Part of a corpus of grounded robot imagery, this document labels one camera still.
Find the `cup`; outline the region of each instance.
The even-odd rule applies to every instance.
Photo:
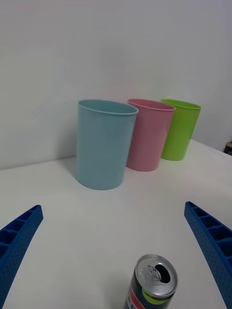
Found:
[[[179,161],[185,156],[201,107],[172,99],[163,99],[162,102],[174,106],[176,110],[161,157]]]
[[[152,171],[158,167],[175,107],[161,102],[130,99],[139,110],[130,144],[127,167]]]
[[[122,183],[137,113],[118,102],[79,102],[75,177],[82,185],[106,190]]]

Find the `table surface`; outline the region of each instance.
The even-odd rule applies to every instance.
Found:
[[[177,271],[170,309],[225,308],[184,207],[190,200],[232,229],[232,157],[191,141],[183,161],[126,169],[122,185],[108,191],[79,184],[74,164],[0,171],[1,227],[36,204],[44,213],[4,309],[122,309],[146,253]]]

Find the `light blue cup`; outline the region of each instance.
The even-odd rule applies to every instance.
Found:
[[[122,183],[137,113],[123,103],[79,102],[75,177],[81,184],[106,190]]]

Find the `beverage can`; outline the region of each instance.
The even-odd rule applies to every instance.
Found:
[[[165,309],[178,284],[172,264],[159,255],[143,255],[136,263],[124,309]]]

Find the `can lid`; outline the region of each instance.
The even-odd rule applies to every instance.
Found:
[[[135,275],[142,288],[156,297],[169,297],[176,291],[177,273],[162,256],[142,256],[135,266]]]

